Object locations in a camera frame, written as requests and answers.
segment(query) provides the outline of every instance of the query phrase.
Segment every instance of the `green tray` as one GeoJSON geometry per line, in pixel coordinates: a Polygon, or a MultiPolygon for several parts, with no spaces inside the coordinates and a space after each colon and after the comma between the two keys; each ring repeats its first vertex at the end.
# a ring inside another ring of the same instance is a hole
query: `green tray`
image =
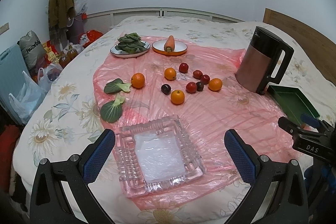
{"type": "Polygon", "coordinates": [[[305,123],[300,119],[300,116],[303,113],[306,113],[314,118],[320,117],[320,114],[317,112],[315,107],[298,88],[270,85],[267,92],[280,105],[282,111],[287,115],[288,119],[298,126],[305,125],[305,123]]]}

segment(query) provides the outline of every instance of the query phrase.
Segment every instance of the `wooden headboard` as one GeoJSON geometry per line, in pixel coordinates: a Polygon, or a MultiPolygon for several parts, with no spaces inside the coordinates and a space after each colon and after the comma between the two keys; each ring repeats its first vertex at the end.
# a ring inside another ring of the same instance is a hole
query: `wooden headboard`
{"type": "Polygon", "coordinates": [[[312,27],[267,8],[263,22],[293,37],[324,78],[336,85],[336,44],[334,42],[312,27]]]}

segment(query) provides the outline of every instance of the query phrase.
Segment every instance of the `wall outlet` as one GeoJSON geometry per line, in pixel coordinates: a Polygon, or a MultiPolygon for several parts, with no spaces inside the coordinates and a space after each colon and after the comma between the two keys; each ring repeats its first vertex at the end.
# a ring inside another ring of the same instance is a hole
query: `wall outlet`
{"type": "Polygon", "coordinates": [[[9,30],[9,23],[7,22],[5,25],[0,27],[0,35],[3,34],[5,31],[9,30]]]}

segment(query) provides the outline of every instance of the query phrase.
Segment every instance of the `plate with leafy greens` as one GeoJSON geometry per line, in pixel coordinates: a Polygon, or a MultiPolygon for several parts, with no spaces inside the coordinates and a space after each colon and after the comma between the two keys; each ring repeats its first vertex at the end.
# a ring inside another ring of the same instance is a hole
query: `plate with leafy greens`
{"type": "Polygon", "coordinates": [[[118,38],[118,44],[110,52],[116,57],[133,58],[145,54],[150,48],[151,44],[142,41],[137,33],[130,33],[118,38]]]}

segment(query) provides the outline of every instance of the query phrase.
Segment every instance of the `leafy green vegetable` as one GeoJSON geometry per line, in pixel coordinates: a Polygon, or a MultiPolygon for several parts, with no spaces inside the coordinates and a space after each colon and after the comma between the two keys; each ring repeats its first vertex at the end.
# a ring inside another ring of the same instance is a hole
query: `leafy green vegetable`
{"type": "Polygon", "coordinates": [[[120,78],[117,78],[112,82],[106,84],[104,92],[106,94],[116,93],[119,91],[130,92],[131,91],[130,87],[131,87],[130,83],[124,83],[120,78]]]}
{"type": "Polygon", "coordinates": [[[125,97],[117,94],[114,101],[110,101],[103,105],[100,109],[101,118],[109,123],[116,122],[121,115],[123,114],[123,106],[122,104],[125,101],[125,97]]]}
{"type": "Polygon", "coordinates": [[[126,34],[118,38],[119,43],[115,46],[117,51],[124,51],[129,54],[143,52],[146,50],[146,44],[141,41],[141,37],[137,33],[126,34]]]}

